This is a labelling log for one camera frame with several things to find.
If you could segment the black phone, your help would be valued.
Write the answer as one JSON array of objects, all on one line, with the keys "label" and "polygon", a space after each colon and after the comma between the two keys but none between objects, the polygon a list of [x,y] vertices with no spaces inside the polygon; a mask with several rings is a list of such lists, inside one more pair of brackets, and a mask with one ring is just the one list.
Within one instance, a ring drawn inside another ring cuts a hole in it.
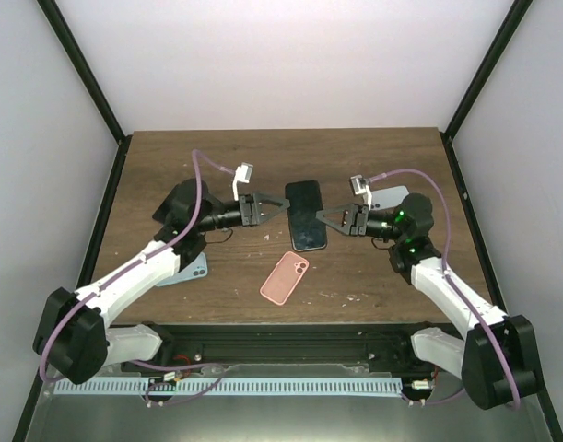
[{"label": "black phone", "polygon": [[294,251],[323,250],[327,246],[326,225],[316,217],[323,209],[323,198],[317,180],[288,183],[285,197],[289,200],[287,219]]}]

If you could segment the white phone dual camera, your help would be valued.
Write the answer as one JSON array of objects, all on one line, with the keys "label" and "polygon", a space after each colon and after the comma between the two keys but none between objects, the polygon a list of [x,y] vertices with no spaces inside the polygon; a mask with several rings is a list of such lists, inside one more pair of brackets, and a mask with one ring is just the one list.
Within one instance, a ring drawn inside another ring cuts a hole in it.
[{"label": "white phone dual camera", "polygon": [[375,190],[371,193],[372,210],[386,210],[399,205],[409,194],[409,190],[401,185]]}]

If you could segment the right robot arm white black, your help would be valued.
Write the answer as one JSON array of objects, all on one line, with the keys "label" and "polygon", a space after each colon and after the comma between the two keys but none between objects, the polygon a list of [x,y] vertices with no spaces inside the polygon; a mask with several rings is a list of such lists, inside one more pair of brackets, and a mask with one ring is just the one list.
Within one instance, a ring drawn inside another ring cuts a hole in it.
[{"label": "right robot arm white black", "polygon": [[322,209],[316,217],[345,236],[390,242],[393,270],[428,297],[458,332],[451,336],[437,327],[416,332],[395,348],[401,368],[415,371],[428,362],[444,369],[483,410],[518,403],[543,389],[532,323],[485,301],[445,262],[429,238],[434,219],[427,196],[410,193],[390,213],[347,204]]}]

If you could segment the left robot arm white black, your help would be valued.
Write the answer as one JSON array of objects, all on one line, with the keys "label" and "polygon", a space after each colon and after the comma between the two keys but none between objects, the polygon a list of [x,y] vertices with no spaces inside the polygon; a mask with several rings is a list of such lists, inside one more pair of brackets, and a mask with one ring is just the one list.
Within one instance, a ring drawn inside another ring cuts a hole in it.
[{"label": "left robot arm white black", "polygon": [[52,366],[82,384],[105,366],[129,361],[167,370],[175,351],[156,327],[113,322],[158,283],[189,267],[206,246],[206,232],[259,226],[288,207],[287,199],[261,192],[221,202],[204,181],[177,184],[153,214],[160,231],[132,259],[96,282],[48,296],[33,342],[40,375]]}]

